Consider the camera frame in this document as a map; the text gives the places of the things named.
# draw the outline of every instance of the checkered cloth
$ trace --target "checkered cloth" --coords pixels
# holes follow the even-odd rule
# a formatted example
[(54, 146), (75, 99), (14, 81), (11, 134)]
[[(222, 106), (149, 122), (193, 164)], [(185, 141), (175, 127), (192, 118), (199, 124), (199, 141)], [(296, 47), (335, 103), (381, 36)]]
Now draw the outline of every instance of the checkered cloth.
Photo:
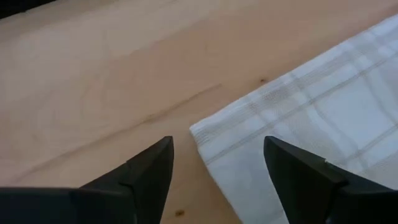
[(288, 223), (264, 161), (265, 136), (398, 188), (397, 54), (398, 15), (190, 128), (244, 223)]

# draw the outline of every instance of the wooden table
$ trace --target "wooden table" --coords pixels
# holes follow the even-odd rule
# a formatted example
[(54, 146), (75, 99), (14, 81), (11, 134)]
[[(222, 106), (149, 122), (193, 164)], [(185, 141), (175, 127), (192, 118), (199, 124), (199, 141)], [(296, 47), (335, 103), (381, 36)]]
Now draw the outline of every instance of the wooden table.
[(64, 0), (1, 20), (0, 184), (78, 187), (173, 135), (163, 223), (238, 223), (190, 125), (397, 12), (396, 0)]

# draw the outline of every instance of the wood knot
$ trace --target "wood knot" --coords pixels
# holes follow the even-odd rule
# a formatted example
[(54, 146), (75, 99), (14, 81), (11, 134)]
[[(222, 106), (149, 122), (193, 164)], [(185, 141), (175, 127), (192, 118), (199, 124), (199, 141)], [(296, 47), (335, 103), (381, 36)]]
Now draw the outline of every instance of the wood knot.
[(185, 214), (185, 211), (182, 210), (182, 209), (175, 211), (175, 216), (176, 216), (176, 217), (181, 217), (181, 216), (183, 216), (184, 214)]

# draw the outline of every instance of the wooden surface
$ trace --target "wooden surface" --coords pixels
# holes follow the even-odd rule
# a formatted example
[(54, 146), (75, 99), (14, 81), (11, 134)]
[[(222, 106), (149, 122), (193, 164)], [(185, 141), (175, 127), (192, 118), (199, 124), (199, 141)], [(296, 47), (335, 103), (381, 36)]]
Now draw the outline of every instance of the wooden surface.
[(59, 0), (1, 20), (0, 184), (79, 187), (173, 135), (162, 223), (239, 223), (189, 126), (396, 13), (396, 0)]

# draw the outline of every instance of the dark object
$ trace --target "dark object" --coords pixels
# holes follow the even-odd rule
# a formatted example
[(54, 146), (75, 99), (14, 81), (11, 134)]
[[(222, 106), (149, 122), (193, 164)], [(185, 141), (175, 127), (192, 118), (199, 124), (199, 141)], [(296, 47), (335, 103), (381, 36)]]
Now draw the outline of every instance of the dark object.
[(0, 0), (0, 19), (55, 0)]
[(398, 223), (398, 192), (275, 137), (264, 157), (290, 224)]
[(164, 137), (79, 189), (0, 189), (0, 223), (160, 223), (173, 160)]

